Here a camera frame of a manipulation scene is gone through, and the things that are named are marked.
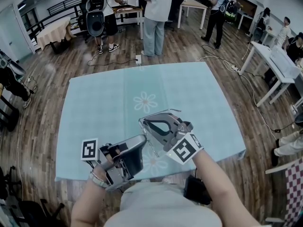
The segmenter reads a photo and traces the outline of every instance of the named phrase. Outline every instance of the beige pants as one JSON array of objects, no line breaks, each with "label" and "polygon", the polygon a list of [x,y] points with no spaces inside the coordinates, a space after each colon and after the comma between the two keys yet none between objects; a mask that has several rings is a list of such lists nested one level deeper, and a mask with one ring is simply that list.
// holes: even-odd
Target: beige pants
[{"label": "beige pants", "polygon": [[283,137],[279,141],[279,148],[275,149],[278,157],[293,155],[303,150],[303,134],[299,131]]}]

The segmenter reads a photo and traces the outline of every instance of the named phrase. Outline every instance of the door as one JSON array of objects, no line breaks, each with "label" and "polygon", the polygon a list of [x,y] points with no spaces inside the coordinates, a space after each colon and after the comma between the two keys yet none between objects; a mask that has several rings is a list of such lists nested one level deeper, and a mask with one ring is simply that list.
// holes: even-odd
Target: door
[{"label": "door", "polygon": [[15,58],[12,59],[21,60],[32,54],[19,26],[13,5],[9,5],[0,12],[0,30],[0,36],[14,54]]}]

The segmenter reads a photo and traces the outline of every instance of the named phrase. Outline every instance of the ceiling light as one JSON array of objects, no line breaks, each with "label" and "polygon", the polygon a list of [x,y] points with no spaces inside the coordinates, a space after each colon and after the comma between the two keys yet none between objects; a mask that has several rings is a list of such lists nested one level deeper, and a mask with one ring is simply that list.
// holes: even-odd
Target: ceiling light
[{"label": "ceiling light", "polygon": [[25,3],[20,3],[18,6],[18,10],[20,11],[21,9],[23,9],[26,6]]}]

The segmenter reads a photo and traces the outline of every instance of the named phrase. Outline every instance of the white box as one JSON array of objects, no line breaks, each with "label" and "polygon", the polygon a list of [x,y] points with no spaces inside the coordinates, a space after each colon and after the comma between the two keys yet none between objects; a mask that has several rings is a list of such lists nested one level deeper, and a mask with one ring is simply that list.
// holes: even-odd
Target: white box
[{"label": "white box", "polygon": [[275,45],[270,58],[286,78],[296,79],[301,72],[281,47]]}]

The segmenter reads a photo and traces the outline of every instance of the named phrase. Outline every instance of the flower pattern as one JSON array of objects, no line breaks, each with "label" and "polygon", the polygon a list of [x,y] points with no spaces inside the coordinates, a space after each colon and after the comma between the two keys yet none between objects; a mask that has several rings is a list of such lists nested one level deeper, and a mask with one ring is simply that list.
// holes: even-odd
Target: flower pattern
[{"label": "flower pattern", "polygon": [[150,146],[146,146],[147,150],[145,154],[142,154],[143,160],[143,170],[142,172],[146,173],[150,171],[151,175],[157,177],[160,175],[160,171],[162,169],[166,169],[168,167],[168,163],[163,161],[163,157],[156,157]]},{"label": "flower pattern", "polygon": [[135,105],[135,110],[141,110],[143,108],[144,113],[148,114],[150,112],[150,108],[158,107],[158,104],[153,100],[156,98],[155,94],[150,94],[147,96],[146,92],[141,92],[141,97],[135,96],[134,102],[137,104]]}]

